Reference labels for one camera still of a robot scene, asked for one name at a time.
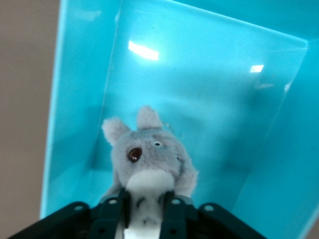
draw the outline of plush toy eye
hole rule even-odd
[[[141,155],[142,155],[142,149],[141,148],[133,148],[128,153],[128,159],[132,163],[135,163],[135,162],[137,162],[140,159]]]
[[[154,142],[154,146],[157,147],[157,148],[163,148],[164,147],[164,144],[160,141],[155,141]]]

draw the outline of plush toy head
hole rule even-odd
[[[130,130],[119,118],[106,119],[103,133],[113,147],[113,185],[106,193],[117,194],[130,178],[144,170],[162,170],[174,179],[174,192],[190,197],[197,171],[180,141],[167,130],[151,107],[142,107],[137,130]]]

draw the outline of small white eye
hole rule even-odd
[[[155,141],[154,142],[154,146],[157,147],[157,148],[163,148],[164,147],[164,144],[160,141]]]

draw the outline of plush toy belly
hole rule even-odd
[[[126,190],[131,195],[131,216],[124,238],[158,239],[164,195],[174,190],[173,176],[163,170],[143,170],[129,179]]]

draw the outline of koala plush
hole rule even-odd
[[[123,187],[131,195],[125,239],[159,238],[165,193],[190,197],[196,185],[190,157],[149,106],[140,109],[136,131],[119,118],[104,120],[102,129],[113,147],[113,185],[106,195],[118,194]]]

